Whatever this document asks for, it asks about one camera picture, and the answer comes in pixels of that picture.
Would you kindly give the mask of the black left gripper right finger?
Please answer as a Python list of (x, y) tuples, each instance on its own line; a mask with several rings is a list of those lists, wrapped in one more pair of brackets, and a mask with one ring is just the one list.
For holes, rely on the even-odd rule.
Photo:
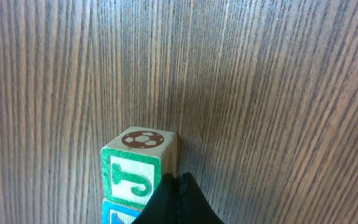
[(181, 224), (223, 224), (191, 173), (177, 177), (177, 221)]

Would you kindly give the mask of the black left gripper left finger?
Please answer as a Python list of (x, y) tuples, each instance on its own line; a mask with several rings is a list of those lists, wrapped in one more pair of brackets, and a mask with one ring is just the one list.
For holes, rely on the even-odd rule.
[(133, 224), (177, 224), (178, 190), (171, 173), (164, 174), (158, 187)]

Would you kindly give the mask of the blue X letter block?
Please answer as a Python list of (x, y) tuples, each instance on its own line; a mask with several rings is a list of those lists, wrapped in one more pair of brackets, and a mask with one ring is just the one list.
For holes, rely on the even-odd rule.
[(115, 204), (106, 199), (101, 204), (101, 224), (131, 224), (140, 211)]

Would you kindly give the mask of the green J letter block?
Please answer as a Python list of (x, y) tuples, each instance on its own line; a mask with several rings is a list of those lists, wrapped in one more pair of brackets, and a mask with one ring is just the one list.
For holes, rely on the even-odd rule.
[(164, 174), (177, 174), (178, 134), (132, 126), (101, 149), (104, 198), (142, 210)]

